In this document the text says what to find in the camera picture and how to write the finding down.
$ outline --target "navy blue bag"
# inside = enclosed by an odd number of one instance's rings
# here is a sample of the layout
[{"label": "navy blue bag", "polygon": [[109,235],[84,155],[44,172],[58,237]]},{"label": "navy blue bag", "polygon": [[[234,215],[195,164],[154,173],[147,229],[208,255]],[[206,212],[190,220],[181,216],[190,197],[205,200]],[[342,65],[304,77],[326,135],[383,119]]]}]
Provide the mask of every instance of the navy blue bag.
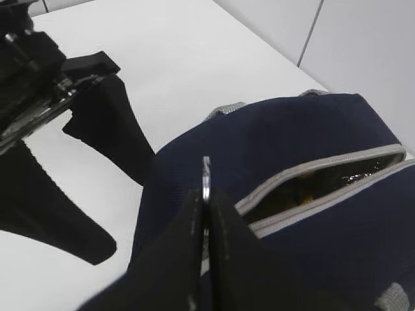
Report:
[{"label": "navy blue bag", "polygon": [[[156,154],[131,263],[200,188],[209,156],[212,186],[270,248],[298,258],[352,310],[408,310],[415,162],[405,155],[360,95],[276,98],[216,115]],[[205,258],[204,295],[208,270]]]}]

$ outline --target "white table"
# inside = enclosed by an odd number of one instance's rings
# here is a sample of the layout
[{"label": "white table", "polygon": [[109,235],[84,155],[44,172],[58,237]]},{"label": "white table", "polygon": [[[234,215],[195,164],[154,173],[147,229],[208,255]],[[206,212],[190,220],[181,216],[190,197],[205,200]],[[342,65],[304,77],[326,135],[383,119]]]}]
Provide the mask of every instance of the white table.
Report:
[{"label": "white table", "polygon": [[[215,107],[321,88],[212,0],[96,0],[34,18],[68,57],[107,52],[159,150]],[[126,269],[141,187],[64,135],[67,112],[27,139],[61,189],[118,243],[99,266],[0,232],[0,308],[72,311]]]}]

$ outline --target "white surface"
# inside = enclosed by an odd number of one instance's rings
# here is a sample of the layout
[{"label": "white surface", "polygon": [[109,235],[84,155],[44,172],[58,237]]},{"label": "white surface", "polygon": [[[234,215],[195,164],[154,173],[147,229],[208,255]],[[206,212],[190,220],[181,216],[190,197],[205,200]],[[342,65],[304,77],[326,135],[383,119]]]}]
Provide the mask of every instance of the white surface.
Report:
[{"label": "white surface", "polygon": [[91,0],[45,0],[47,8],[50,12],[60,10],[61,8],[68,8],[70,6],[79,5],[88,1]]},{"label": "white surface", "polygon": [[297,64],[320,0],[215,0]]},{"label": "white surface", "polygon": [[332,91],[360,93],[415,150],[415,2],[325,1],[301,68]]},{"label": "white surface", "polygon": [[44,13],[46,13],[46,8],[43,5],[42,0],[39,0],[38,2],[35,2],[29,6],[29,15],[32,17]]},{"label": "white surface", "polygon": [[[69,57],[104,50],[120,65],[134,113],[155,150],[217,106],[320,87],[210,0],[96,0],[34,20],[36,30],[47,31]],[[93,267],[1,233],[2,310],[72,311],[126,269],[141,187],[64,135],[59,129],[69,118],[69,112],[62,115],[28,144],[61,189],[114,236],[118,251]]]}]

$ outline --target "zipper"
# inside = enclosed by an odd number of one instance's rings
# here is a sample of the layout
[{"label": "zipper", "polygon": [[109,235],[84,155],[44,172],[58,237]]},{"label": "zipper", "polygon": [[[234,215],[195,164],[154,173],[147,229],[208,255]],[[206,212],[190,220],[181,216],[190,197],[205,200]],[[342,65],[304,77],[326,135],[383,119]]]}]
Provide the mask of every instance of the zipper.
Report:
[{"label": "zipper", "polygon": [[392,154],[402,155],[402,159],[405,158],[406,150],[400,144],[391,144],[388,146],[377,147],[369,150],[363,150],[358,152],[352,152],[349,154],[335,155],[333,157],[327,157],[307,163],[297,165],[296,167],[288,168],[271,178],[267,179],[263,184],[258,186],[253,192],[241,201],[236,203],[235,208],[238,213],[244,215],[255,208],[262,199],[267,196],[271,191],[277,188],[282,183],[304,175],[306,173],[320,170],[327,167],[334,167],[341,164],[362,161],[367,159],[373,159],[381,156],[390,156]]},{"label": "zipper", "polygon": [[257,238],[263,238],[267,235],[271,235],[283,228],[286,228],[296,222],[304,220],[314,214],[320,213],[354,195],[371,187],[373,184],[381,181],[393,175],[404,168],[411,167],[415,165],[414,160],[408,160],[391,167],[385,168],[384,170],[377,172],[371,176],[368,176],[360,181],[352,183],[344,188],[341,188],[327,196],[324,196],[320,199],[317,199],[313,202],[289,209],[282,213],[276,214],[274,216],[265,218],[258,222],[255,222],[250,225],[250,229],[255,233]]}]

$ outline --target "black mechanical part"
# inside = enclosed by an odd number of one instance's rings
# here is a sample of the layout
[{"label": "black mechanical part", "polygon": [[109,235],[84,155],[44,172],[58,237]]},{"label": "black mechanical part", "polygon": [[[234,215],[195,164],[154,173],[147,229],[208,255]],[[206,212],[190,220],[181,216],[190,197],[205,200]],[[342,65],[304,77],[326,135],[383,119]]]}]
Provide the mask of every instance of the black mechanical part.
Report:
[{"label": "black mechanical part", "polygon": [[115,253],[115,240],[58,188],[23,142],[1,157],[0,172],[0,230],[52,245],[91,264]]}]

